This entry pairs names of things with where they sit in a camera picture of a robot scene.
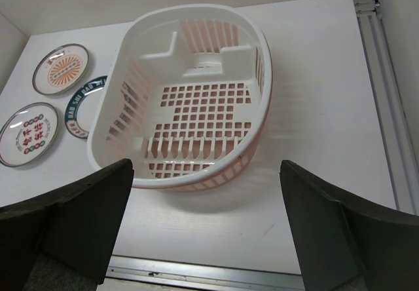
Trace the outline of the aluminium side rail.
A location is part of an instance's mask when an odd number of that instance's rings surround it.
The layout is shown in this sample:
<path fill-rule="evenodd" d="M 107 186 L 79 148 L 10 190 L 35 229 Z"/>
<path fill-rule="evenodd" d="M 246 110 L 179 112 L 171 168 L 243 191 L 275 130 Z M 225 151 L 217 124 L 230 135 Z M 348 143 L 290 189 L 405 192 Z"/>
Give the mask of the aluminium side rail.
<path fill-rule="evenodd" d="M 388 46 L 379 0 L 354 0 L 398 210 L 418 214 L 418 163 Z"/>

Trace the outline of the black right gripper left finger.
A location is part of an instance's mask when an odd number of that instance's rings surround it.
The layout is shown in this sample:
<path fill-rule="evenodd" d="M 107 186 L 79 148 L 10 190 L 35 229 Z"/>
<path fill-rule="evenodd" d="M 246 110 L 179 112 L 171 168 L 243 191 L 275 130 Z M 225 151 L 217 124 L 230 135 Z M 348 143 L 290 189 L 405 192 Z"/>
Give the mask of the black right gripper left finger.
<path fill-rule="evenodd" d="M 76 182 L 1 207 L 2 290 L 96 290 L 134 179 L 119 160 Z"/>

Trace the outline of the white pink dish rack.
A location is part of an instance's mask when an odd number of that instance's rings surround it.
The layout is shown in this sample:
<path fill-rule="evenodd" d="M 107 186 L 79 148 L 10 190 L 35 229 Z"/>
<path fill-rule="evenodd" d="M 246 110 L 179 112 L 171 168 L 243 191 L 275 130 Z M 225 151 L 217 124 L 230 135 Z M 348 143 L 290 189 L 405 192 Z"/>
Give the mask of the white pink dish rack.
<path fill-rule="evenodd" d="M 144 14 L 122 39 L 88 135 L 101 170 L 121 159 L 139 189 L 195 192 L 251 162 L 272 97 L 263 31 L 224 5 Z"/>

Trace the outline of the plate with red characters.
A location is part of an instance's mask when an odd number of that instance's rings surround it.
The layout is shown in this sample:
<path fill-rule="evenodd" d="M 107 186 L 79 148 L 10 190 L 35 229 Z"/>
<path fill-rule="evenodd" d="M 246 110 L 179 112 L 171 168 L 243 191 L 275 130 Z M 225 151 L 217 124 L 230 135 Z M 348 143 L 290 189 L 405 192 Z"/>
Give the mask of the plate with red characters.
<path fill-rule="evenodd" d="M 16 168 L 41 157 L 55 140 L 59 124 L 56 108 L 46 102 L 19 109 L 1 129 L 1 164 Z"/>

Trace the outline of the plate with orange sunburst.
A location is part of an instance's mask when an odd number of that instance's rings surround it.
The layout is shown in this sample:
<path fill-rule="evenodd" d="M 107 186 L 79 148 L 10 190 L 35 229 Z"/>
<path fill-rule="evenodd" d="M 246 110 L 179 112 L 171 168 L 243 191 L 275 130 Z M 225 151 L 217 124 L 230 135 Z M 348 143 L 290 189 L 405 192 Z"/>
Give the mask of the plate with orange sunburst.
<path fill-rule="evenodd" d="M 33 89 L 45 96 L 61 94 L 82 79 L 89 63 L 90 53 L 83 45 L 69 43 L 55 48 L 35 68 Z"/>

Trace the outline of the plate with green rim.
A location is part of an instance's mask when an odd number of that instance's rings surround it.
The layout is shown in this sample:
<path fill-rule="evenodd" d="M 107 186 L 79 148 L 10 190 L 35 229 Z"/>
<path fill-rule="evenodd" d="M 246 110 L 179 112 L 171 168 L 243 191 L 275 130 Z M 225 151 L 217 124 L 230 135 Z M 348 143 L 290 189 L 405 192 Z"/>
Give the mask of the plate with green rim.
<path fill-rule="evenodd" d="M 107 76 L 96 77 L 85 83 L 74 93 L 64 113 L 65 127 L 74 137 L 86 140 L 98 109 L 100 91 L 104 88 Z"/>

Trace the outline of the aluminium front rail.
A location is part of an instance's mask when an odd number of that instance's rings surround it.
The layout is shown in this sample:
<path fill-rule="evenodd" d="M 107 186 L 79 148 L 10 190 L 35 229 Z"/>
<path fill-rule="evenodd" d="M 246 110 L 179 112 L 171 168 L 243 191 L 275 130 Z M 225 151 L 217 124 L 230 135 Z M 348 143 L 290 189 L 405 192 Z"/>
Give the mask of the aluminium front rail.
<path fill-rule="evenodd" d="M 112 256 L 106 277 L 187 290 L 304 290 L 300 275 Z"/>

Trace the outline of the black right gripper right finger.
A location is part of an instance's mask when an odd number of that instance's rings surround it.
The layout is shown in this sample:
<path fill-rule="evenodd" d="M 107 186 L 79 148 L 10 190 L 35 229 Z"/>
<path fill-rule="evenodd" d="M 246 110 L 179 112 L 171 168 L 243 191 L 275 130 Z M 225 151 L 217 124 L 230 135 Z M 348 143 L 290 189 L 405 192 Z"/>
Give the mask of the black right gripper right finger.
<path fill-rule="evenodd" d="M 418 217 L 284 160 L 280 183 L 306 290 L 417 290 Z"/>

